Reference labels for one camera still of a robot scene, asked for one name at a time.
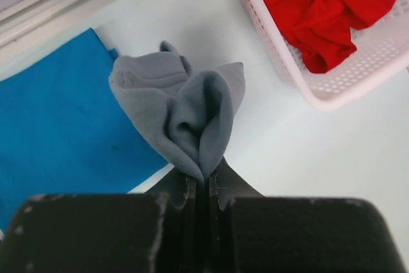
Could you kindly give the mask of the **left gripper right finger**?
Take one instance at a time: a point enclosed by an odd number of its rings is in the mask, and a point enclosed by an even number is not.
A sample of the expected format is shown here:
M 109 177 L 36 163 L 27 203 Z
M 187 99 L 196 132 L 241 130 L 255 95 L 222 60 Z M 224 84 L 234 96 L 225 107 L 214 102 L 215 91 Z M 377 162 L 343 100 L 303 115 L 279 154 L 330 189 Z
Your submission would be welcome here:
M 208 179 L 213 272 L 404 272 L 360 198 L 266 197 L 223 160 Z

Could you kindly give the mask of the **grey t shirt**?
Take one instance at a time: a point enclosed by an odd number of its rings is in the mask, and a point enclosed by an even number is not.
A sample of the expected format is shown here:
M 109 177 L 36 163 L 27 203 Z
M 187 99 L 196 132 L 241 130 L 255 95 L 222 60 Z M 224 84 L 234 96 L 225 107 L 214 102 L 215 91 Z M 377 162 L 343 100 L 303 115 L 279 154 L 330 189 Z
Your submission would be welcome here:
M 228 146 L 245 76 L 241 62 L 193 71 L 186 57 L 163 41 L 157 52 L 116 59 L 109 86 L 150 146 L 203 183 Z

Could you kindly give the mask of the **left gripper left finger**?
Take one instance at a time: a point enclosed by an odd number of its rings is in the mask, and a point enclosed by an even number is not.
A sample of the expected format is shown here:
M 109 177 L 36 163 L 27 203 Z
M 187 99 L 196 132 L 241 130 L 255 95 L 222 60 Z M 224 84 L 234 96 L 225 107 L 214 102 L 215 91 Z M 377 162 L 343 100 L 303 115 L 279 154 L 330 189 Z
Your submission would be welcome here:
M 193 272 L 195 179 L 138 194 L 37 194 L 1 242 L 2 272 Z

